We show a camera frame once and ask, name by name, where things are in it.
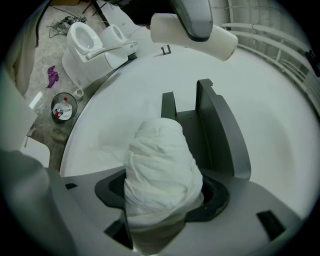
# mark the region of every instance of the purple cloth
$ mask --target purple cloth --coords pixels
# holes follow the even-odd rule
[[[49,84],[48,84],[47,88],[51,88],[52,86],[54,86],[55,82],[57,82],[59,80],[58,72],[54,71],[55,67],[56,66],[53,65],[48,68]]]

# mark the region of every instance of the toilet seat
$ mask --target toilet seat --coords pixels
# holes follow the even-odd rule
[[[68,43],[71,43],[82,55],[103,48],[103,43],[97,33],[82,22],[72,24],[68,31],[68,36],[71,37]]]

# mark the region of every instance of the black slot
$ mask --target black slot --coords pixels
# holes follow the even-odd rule
[[[267,232],[271,241],[280,236],[286,229],[273,214],[272,211],[262,211],[256,214],[264,230]]]

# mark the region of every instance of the white curved surface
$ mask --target white curved surface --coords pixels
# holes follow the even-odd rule
[[[300,92],[263,60],[237,49],[226,62],[173,46],[118,70],[92,97],[68,140],[62,176],[120,166],[111,147],[126,148],[142,121],[161,115],[162,93],[178,112],[192,110],[196,83],[209,78],[230,106],[247,145],[254,181],[301,217],[320,181],[320,126]]]

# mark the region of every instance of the white toilet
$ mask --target white toilet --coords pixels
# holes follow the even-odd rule
[[[121,47],[105,48],[88,25],[82,22],[71,25],[62,66],[78,88],[85,89],[127,61],[128,56]]]

